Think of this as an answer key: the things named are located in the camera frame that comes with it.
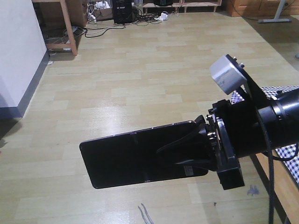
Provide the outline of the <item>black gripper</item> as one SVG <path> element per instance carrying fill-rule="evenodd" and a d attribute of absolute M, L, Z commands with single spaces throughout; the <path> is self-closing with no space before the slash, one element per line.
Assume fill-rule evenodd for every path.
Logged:
<path fill-rule="evenodd" d="M 209 124 L 213 128 L 216 160 L 213 158 L 175 159 L 175 164 L 192 166 L 210 171 L 216 171 L 224 190 L 245 185 L 239 159 L 252 154 L 266 151 L 266 142 L 261 125 L 258 122 L 257 111 L 253 104 L 241 101 L 232 104 L 229 100 L 221 100 L 208 110 Z M 156 153 L 183 145 L 196 144 L 205 147 L 208 143 L 207 123 L 202 115 L 194 121 L 196 127 L 183 137 L 160 147 Z"/>

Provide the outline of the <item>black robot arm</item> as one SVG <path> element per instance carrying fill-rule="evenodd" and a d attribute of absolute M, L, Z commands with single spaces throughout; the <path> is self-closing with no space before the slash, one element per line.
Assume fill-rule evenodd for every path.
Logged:
<path fill-rule="evenodd" d="M 162 146 L 157 154 L 172 163 L 215 171 L 224 189 L 242 187 L 239 159 L 252 154 L 270 156 L 273 149 L 299 143 L 299 91 L 251 98 L 242 88 L 242 101 L 221 100 L 197 127 Z"/>

